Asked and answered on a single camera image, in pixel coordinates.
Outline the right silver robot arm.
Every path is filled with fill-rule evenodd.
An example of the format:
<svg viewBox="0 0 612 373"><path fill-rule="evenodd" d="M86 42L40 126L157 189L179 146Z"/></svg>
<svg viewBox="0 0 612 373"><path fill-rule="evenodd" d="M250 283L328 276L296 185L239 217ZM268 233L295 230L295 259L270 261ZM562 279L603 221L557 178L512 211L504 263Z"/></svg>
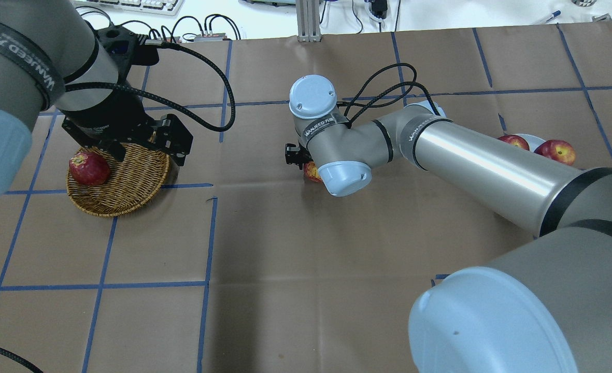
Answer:
<svg viewBox="0 0 612 373"><path fill-rule="evenodd" d="M466 129L427 102L351 127L325 77L291 87L302 149L348 196L402 155L535 239L415 300L420 372L612 372L612 168L580 170Z"/></svg>

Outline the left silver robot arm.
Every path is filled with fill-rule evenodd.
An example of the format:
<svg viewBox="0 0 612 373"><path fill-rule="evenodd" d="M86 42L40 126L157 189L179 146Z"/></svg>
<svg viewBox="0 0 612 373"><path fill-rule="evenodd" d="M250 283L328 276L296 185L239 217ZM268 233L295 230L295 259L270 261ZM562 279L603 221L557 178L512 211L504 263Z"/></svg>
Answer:
<svg viewBox="0 0 612 373"><path fill-rule="evenodd" d="M132 65L153 65L167 43L121 26L95 30L68 1L0 1L0 196L33 143L41 111L56 108L83 147L118 161L130 142L182 166L193 137L174 116L154 120L126 81Z"/></svg>

